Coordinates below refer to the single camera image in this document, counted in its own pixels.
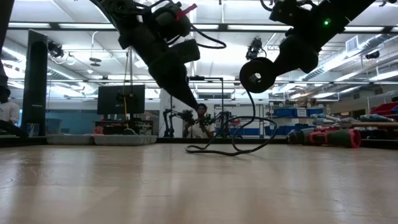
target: black speaker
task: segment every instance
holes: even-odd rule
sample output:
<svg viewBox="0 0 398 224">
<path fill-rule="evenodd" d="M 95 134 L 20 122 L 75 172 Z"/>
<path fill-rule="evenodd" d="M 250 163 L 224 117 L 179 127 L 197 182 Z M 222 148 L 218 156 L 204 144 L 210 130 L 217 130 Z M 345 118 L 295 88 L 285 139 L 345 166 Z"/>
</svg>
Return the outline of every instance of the black speaker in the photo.
<svg viewBox="0 0 398 224">
<path fill-rule="evenodd" d="M 47 36 L 29 31 L 21 128 L 29 136 L 45 136 Z"/>
</svg>

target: computer monitor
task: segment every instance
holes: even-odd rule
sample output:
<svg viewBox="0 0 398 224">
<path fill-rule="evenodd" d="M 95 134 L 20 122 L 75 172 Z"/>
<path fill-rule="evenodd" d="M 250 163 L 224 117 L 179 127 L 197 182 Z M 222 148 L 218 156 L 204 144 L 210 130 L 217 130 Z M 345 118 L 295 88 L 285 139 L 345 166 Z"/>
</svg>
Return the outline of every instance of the computer monitor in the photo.
<svg viewBox="0 0 398 224">
<path fill-rule="evenodd" d="M 97 114 L 124 114 L 124 97 L 128 114 L 144 113 L 145 85 L 126 85 L 99 87 Z"/>
</svg>

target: black wire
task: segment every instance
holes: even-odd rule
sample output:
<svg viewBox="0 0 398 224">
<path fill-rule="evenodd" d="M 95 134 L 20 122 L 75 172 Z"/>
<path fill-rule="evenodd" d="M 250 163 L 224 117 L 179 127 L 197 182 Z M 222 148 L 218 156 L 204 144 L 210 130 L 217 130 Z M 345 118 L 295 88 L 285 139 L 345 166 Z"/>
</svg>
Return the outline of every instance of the black wire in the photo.
<svg viewBox="0 0 398 224">
<path fill-rule="evenodd" d="M 211 139 L 210 142 L 205 147 L 199 147 L 199 146 L 190 145 L 190 146 L 187 146 L 185 148 L 185 151 L 187 153 L 212 153 L 212 154 L 220 154 L 220 155 L 224 155 L 224 156 L 237 156 L 237 155 L 241 155 L 241 154 L 248 154 L 248 153 L 256 152 L 259 149 L 263 148 L 264 146 L 268 145 L 268 143 L 270 141 L 274 140 L 274 138 L 275 138 L 275 136 L 277 134 L 277 130 L 279 128 L 278 124 L 275 121 L 273 121 L 271 119 L 268 119 L 268 118 L 256 117 L 256 105 L 254 104 L 254 100 L 253 100 L 253 97 L 251 96 L 250 92 L 248 92 L 248 95 L 249 95 L 249 98 L 250 98 L 250 101 L 251 101 L 251 104 L 252 104 L 252 108 L 253 108 L 253 116 L 237 116 L 235 118 L 231 118 L 231 119 L 227 120 L 222 125 L 222 127 L 220 127 L 220 130 L 213 137 L 213 139 Z M 229 122 L 234 121 L 236 119 L 248 119 L 248 118 L 250 119 L 250 121 L 247 122 L 246 124 L 240 126 L 238 128 L 238 130 L 236 130 L 234 135 L 232 136 L 232 146 L 234 147 L 236 152 L 223 152 L 223 151 L 216 151 L 216 150 L 205 150 L 207 147 L 209 147 L 209 145 L 211 145 L 214 142 L 214 140 L 217 138 L 217 136 L 220 135 L 222 130 L 225 128 L 225 126 L 228 125 Z M 245 149 L 245 150 L 238 149 L 238 147 L 236 147 L 236 145 L 235 145 L 235 137 L 236 137 L 236 135 L 239 133 L 240 130 L 242 130 L 247 125 L 251 124 L 255 119 L 258 119 L 260 121 L 268 121 L 268 122 L 274 124 L 275 125 L 274 133 L 272 134 L 272 136 L 266 142 L 264 142 L 263 144 L 261 144 L 258 147 L 255 147 L 254 149 Z"/>
<path fill-rule="evenodd" d="M 269 11 L 269 12 L 272 12 L 272 9 L 271 9 L 270 7 L 268 7 L 268 6 L 264 3 L 264 0 L 260 0 L 260 2 L 261 2 L 261 6 L 262 6 L 265 10 L 267 10 L 267 11 Z"/>
<path fill-rule="evenodd" d="M 198 30 L 198 28 L 196 28 L 194 25 L 191 25 L 192 29 L 197 32 L 198 34 L 200 34 L 202 37 L 211 40 L 213 42 L 216 42 L 217 44 L 221 44 L 222 46 L 207 46 L 207 45 L 203 45 L 203 44 L 198 44 L 199 47 L 204 47 L 207 49 L 225 49 L 226 48 L 226 44 L 220 40 L 214 39 L 212 37 L 207 36 L 206 34 L 204 34 L 202 31 Z"/>
</svg>

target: white shirt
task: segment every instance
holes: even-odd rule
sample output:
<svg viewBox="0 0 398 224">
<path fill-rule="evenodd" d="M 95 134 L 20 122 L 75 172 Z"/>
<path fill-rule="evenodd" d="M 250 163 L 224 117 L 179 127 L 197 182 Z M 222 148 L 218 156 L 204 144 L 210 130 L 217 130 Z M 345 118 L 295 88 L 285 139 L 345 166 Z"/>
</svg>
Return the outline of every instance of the white shirt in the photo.
<svg viewBox="0 0 398 224">
<path fill-rule="evenodd" d="M 216 131 L 214 124 L 205 125 L 205 127 L 210 133 Z M 187 138 L 209 138 L 209 136 L 207 136 L 206 132 L 201 130 L 200 124 L 197 122 L 188 128 Z"/>
<path fill-rule="evenodd" d="M 0 119 L 3 121 L 12 121 L 13 124 L 19 122 L 19 106 L 13 102 L 0 104 Z"/>
</svg>

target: ceiling light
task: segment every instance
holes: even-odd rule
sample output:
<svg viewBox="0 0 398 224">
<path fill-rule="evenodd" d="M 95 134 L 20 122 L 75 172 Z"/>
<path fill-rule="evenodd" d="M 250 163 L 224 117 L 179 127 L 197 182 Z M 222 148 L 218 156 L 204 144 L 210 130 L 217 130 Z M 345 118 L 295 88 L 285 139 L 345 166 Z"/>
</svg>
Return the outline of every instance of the ceiling light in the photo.
<svg viewBox="0 0 398 224">
<path fill-rule="evenodd" d="M 148 69 L 147 64 L 143 60 L 139 60 L 138 62 L 134 63 L 137 68 L 146 68 Z"/>
<path fill-rule="evenodd" d="M 320 93 L 320 94 L 317 94 L 317 95 L 315 95 L 313 97 L 314 98 L 325 98 L 325 97 L 328 97 L 328 96 L 331 96 L 331 95 L 334 95 L 334 94 L 336 94 L 336 93 Z"/>
<path fill-rule="evenodd" d="M 290 99 L 296 99 L 296 98 L 300 98 L 302 96 L 304 96 L 302 93 L 297 93 L 297 94 L 294 94 L 293 96 L 291 96 Z"/>
<path fill-rule="evenodd" d="M 350 92 L 350 91 L 356 90 L 357 88 L 359 88 L 359 86 L 352 87 L 352 88 L 348 88 L 348 89 L 346 89 L 346 90 L 341 91 L 340 93 L 348 93 L 348 92 Z"/>
<path fill-rule="evenodd" d="M 349 79 L 349 78 L 351 78 L 351 77 L 354 77 L 355 75 L 356 75 L 356 74 L 354 74 L 354 73 L 350 73 L 350 74 L 347 74 L 347 75 L 343 75 L 342 77 L 336 79 L 335 81 L 336 81 L 336 82 L 340 82 L 340 81 Z"/>
<path fill-rule="evenodd" d="M 69 75 L 67 75 L 67 74 L 65 74 L 65 73 L 63 73 L 63 72 L 60 72 L 60 71 L 58 71 L 58 70 L 55 70 L 55 69 L 53 69 L 53 72 L 57 72 L 58 74 L 62 75 L 62 76 L 65 77 L 65 78 L 69 78 L 70 80 L 74 80 L 74 79 L 75 79 L 75 78 L 73 78 L 73 77 L 71 77 L 71 76 L 69 76 Z"/>
<path fill-rule="evenodd" d="M 347 32 L 379 32 L 382 31 L 384 27 L 346 27 Z"/>
<path fill-rule="evenodd" d="M 229 30 L 277 30 L 288 31 L 291 26 L 262 26 L 262 25 L 228 25 Z"/>
<path fill-rule="evenodd" d="M 197 29 L 218 29 L 218 25 L 213 24 L 193 24 Z"/>
<path fill-rule="evenodd" d="M 59 24 L 62 29 L 114 29 L 112 24 Z"/>
<path fill-rule="evenodd" d="M 62 95 L 66 95 L 66 96 L 72 96 L 72 97 L 79 97 L 79 96 L 83 96 L 81 93 L 68 89 L 68 88 L 64 88 L 64 87 L 60 87 L 60 86 L 53 86 L 51 87 L 51 91 L 54 91 L 56 93 L 62 94 Z"/>
<path fill-rule="evenodd" d="M 8 82 L 8 85 L 13 86 L 15 88 L 20 88 L 20 89 L 24 89 L 24 85 L 18 83 L 18 82 Z"/>
<path fill-rule="evenodd" d="M 25 55 L 22 55 L 22 54 L 20 54 L 18 52 L 15 52 L 15 51 L 11 50 L 11 49 L 8 49 L 7 47 L 3 47 L 2 50 L 7 52 L 7 53 L 9 53 L 9 54 L 11 54 L 12 56 L 14 56 L 15 58 L 17 58 L 19 60 L 22 60 L 22 61 L 26 60 Z"/>
<path fill-rule="evenodd" d="M 10 22 L 8 23 L 10 28 L 51 28 L 48 23 L 36 23 L 36 22 Z"/>
<path fill-rule="evenodd" d="M 384 79 L 387 79 L 387 78 L 391 78 L 391 77 L 394 77 L 394 76 L 396 76 L 396 75 L 398 75 L 398 71 L 382 73 L 382 74 L 376 75 L 376 76 L 373 77 L 373 78 L 370 78 L 369 81 L 375 82 L 375 81 L 379 81 L 379 80 L 384 80 Z"/>
<path fill-rule="evenodd" d="M 226 89 L 224 93 L 232 93 L 233 89 Z M 221 93 L 222 90 L 220 89 L 198 89 L 198 93 Z"/>
</svg>

